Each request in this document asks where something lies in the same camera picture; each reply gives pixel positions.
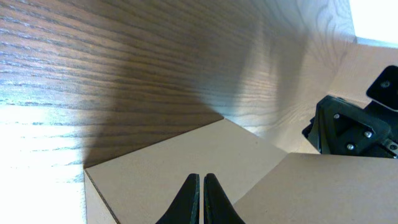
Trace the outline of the cardboard box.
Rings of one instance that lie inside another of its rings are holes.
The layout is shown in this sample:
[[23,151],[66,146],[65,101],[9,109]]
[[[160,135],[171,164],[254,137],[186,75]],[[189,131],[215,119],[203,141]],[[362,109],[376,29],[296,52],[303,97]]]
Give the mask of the cardboard box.
[[246,223],[396,223],[397,161],[288,153],[224,119],[85,170],[88,223],[155,223],[213,173]]

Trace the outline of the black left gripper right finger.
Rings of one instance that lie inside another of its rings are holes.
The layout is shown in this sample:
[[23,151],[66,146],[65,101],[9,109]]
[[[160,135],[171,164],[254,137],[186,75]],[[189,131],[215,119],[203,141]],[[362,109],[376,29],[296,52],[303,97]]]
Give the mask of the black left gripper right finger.
[[204,178],[203,199],[204,224],[245,224],[212,173]]

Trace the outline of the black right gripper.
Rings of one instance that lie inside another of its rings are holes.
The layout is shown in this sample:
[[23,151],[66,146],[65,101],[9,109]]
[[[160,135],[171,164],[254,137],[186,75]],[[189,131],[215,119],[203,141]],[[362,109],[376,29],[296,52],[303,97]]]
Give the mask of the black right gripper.
[[367,89],[360,108],[327,95],[302,134],[320,154],[397,158],[397,66],[390,65]]

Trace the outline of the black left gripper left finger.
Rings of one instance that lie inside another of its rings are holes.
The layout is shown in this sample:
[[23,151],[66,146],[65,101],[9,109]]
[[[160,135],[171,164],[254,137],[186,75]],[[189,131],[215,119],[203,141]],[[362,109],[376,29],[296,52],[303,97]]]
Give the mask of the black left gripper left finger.
[[156,224],[198,224],[200,176],[189,174],[167,211]]

